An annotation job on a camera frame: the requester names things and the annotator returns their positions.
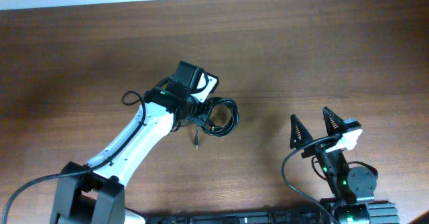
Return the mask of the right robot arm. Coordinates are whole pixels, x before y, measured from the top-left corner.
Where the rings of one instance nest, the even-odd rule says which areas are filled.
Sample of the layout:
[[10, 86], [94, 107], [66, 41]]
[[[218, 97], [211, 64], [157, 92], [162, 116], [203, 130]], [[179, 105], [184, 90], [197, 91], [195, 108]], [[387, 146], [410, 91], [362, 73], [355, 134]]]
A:
[[334, 197], [347, 205], [374, 201], [378, 171], [368, 164], [351, 167], [343, 152], [353, 150], [362, 134], [356, 119], [342, 119], [328, 107], [322, 109], [327, 136], [314, 139], [296, 115], [291, 115], [292, 149], [302, 149], [303, 158], [315, 157]]

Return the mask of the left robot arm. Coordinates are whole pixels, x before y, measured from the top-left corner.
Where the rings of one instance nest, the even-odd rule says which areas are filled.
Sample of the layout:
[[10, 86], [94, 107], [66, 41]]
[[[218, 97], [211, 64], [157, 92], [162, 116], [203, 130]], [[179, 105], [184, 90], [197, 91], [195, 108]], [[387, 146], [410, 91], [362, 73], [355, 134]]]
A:
[[217, 76], [181, 61], [143, 95], [137, 113], [120, 134], [84, 165], [69, 162], [61, 171], [51, 223], [145, 223], [125, 207], [125, 189], [151, 149], [184, 121], [206, 123], [208, 96]]

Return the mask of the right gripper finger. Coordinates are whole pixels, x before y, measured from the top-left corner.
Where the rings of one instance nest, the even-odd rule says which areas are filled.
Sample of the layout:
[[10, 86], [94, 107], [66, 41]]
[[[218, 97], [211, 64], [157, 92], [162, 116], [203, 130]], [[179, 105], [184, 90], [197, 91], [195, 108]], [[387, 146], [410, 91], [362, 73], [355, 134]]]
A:
[[290, 148], [298, 149], [306, 144], [309, 144], [313, 141], [313, 137], [310, 135], [309, 131], [306, 129], [304, 124], [299, 120], [299, 118], [293, 114], [290, 116], [291, 121], [291, 138], [290, 138]]
[[344, 120], [328, 107], [322, 109], [326, 132], [329, 136], [344, 132]]

